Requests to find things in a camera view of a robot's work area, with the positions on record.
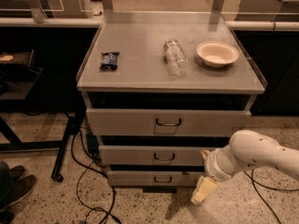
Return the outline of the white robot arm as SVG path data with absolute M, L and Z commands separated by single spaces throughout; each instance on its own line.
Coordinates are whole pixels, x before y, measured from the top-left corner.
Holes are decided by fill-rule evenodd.
M 299 180 L 299 151 L 254 131 L 237 131 L 225 147 L 202 150 L 201 154 L 206 176 L 201 176 L 196 184 L 191 198 L 194 204 L 202 203 L 219 182 L 261 166 L 272 167 Z

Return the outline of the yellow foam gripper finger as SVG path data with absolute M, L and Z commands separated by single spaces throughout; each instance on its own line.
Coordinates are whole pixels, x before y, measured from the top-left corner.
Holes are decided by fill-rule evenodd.
M 202 203 L 217 186 L 218 184 L 213 178 L 201 176 L 196 184 L 195 190 L 192 193 L 192 203 Z

